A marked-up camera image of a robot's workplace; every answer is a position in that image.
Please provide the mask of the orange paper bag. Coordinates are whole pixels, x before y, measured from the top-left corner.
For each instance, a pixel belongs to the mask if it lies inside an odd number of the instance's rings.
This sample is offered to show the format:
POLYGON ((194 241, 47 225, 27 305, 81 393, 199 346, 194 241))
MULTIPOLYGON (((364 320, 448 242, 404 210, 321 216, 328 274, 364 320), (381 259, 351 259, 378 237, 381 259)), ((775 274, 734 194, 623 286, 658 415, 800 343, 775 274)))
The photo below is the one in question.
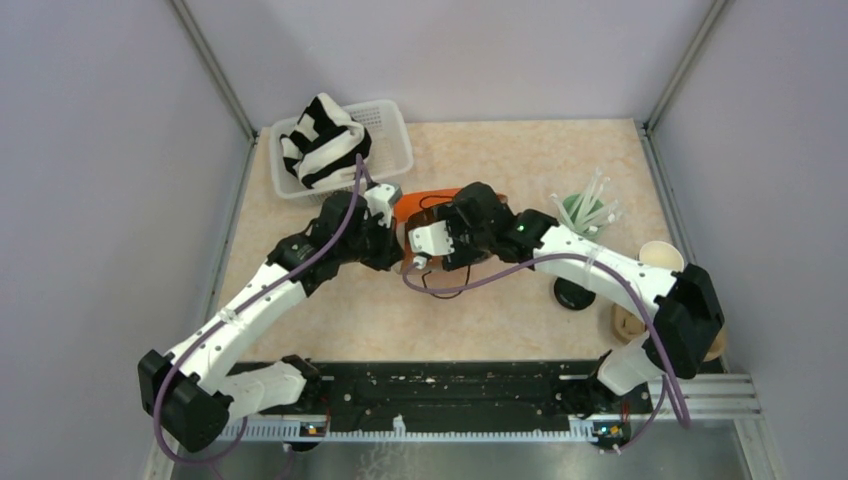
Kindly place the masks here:
POLYGON ((404 258, 398 264, 403 284, 410 289, 442 300, 493 283, 508 273, 500 272, 473 282, 471 268, 489 260, 493 253, 488 243, 494 228, 507 222, 512 215, 508 197, 481 182, 463 188, 404 194, 394 207, 396 233, 404 248, 404 258), (446 220, 454 240, 455 252, 436 257, 419 270, 412 264, 407 234, 415 227, 446 220), (464 268, 465 283, 461 286, 431 288, 427 276, 434 272, 451 272, 464 268))

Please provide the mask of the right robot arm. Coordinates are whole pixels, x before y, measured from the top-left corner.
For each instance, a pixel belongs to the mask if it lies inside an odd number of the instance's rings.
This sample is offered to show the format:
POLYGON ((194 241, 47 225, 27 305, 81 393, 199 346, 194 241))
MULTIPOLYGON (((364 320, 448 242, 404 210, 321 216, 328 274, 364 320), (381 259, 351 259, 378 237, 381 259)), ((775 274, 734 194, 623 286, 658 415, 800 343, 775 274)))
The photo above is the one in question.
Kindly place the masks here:
POLYGON ((553 275, 639 316, 647 331, 601 359, 586 385, 589 404, 612 412, 636 386, 666 375, 692 379, 724 325, 708 271, 641 263, 602 247, 538 210, 518 214, 481 182, 462 188, 453 205, 470 244, 506 263, 553 275))

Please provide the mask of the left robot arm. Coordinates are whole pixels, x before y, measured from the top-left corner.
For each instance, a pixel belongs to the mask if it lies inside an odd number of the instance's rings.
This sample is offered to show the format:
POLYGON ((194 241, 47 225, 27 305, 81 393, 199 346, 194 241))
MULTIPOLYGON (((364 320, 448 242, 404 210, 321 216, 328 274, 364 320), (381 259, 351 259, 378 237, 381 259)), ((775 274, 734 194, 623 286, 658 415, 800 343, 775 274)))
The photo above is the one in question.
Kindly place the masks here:
POLYGON ((205 325, 166 353, 145 354, 138 364, 139 386, 156 436, 169 433, 196 453, 232 422, 263 410, 284 405, 302 414, 314 410, 320 374, 299 356, 239 374, 232 369, 249 346, 342 265, 388 271, 402 259, 393 217, 401 196, 392 184, 332 194, 319 216, 280 240, 247 285, 205 325))

